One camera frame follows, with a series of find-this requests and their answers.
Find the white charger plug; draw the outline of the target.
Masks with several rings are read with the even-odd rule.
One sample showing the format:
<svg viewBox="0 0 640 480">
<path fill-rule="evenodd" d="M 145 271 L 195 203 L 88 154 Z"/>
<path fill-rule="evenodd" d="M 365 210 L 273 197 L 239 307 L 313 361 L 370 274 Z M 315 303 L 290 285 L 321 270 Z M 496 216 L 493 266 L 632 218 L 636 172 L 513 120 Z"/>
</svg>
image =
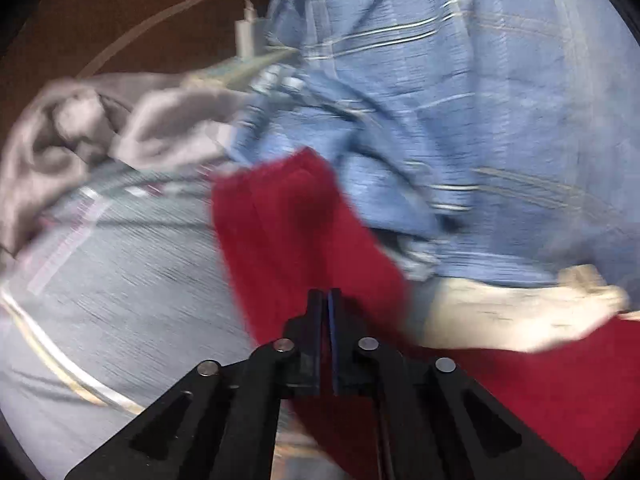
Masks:
<svg viewBox="0 0 640 480">
<path fill-rule="evenodd" d="M 244 9 L 244 18 L 235 22 L 236 54 L 243 60 L 257 58 L 266 50 L 266 20 L 252 6 Z"/>
</svg>

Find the blue plaid pillow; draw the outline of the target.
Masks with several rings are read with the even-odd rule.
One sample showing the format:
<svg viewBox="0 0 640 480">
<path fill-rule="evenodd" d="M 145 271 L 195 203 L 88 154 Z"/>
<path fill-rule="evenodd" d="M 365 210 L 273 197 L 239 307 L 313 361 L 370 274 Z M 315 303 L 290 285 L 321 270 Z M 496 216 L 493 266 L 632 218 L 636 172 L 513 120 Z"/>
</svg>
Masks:
<svg viewBox="0 0 640 480">
<path fill-rule="evenodd" d="M 370 228 L 442 276 L 595 266 L 639 292 L 639 44 L 610 0 L 271 0 L 300 56 L 254 83 L 231 156 L 312 148 Z"/>
</svg>

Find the mauve crumpled cloth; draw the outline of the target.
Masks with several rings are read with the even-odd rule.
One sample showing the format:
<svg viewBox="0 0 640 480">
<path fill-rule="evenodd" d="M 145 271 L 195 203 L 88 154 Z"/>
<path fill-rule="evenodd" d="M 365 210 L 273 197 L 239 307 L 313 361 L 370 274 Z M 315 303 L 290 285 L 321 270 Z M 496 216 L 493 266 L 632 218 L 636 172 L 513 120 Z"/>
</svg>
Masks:
<svg viewBox="0 0 640 480">
<path fill-rule="evenodd" d="M 11 128 L 1 155 L 1 252 L 16 256 L 40 214 L 113 159 L 137 170 L 223 158 L 245 92 L 166 74 L 60 79 Z"/>
</svg>

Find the red garment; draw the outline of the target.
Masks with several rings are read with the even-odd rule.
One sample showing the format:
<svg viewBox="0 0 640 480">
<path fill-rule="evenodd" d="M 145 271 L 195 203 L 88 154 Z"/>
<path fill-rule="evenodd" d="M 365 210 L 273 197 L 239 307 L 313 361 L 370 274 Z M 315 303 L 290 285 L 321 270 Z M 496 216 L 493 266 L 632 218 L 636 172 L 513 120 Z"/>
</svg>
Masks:
<svg viewBox="0 0 640 480">
<path fill-rule="evenodd" d="M 407 284 L 315 152 L 214 177 L 212 211 L 234 298 L 256 341 L 279 337 L 311 289 L 334 287 L 379 333 L 398 336 Z M 604 478 L 638 431 L 637 322 L 616 318 L 539 353 L 474 349 L 457 358 L 588 479 Z"/>
</svg>

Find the brown wooden headboard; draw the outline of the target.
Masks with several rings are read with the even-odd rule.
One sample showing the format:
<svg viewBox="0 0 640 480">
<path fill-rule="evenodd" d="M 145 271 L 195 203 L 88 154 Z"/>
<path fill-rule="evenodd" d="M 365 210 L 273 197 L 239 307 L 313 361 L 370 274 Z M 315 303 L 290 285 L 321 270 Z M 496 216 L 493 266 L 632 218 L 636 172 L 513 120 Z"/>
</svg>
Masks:
<svg viewBox="0 0 640 480">
<path fill-rule="evenodd" d="M 40 0 L 1 52 L 1 130 L 50 80 L 76 76 L 107 46 L 146 18 L 184 0 Z M 259 12 L 269 0 L 252 0 Z M 105 73 L 181 73 L 234 52 L 240 0 L 199 3 L 154 26 L 102 68 Z"/>
</svg>

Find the grey striped duvet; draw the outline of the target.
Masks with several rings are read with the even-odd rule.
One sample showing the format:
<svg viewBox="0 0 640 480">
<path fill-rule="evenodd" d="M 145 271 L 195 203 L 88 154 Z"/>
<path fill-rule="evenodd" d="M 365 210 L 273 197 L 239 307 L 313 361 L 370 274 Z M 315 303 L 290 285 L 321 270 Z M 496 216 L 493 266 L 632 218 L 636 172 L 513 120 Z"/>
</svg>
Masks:
<svg viewBox="0 0 640 480">
<path fill-rule="evenodd" d="M 61 479 L 199 362 L 255 345 L 210 218 L 208 165 L 108 162 L 43 211 L 1 279 L 1 411 Z"/>
</svg>

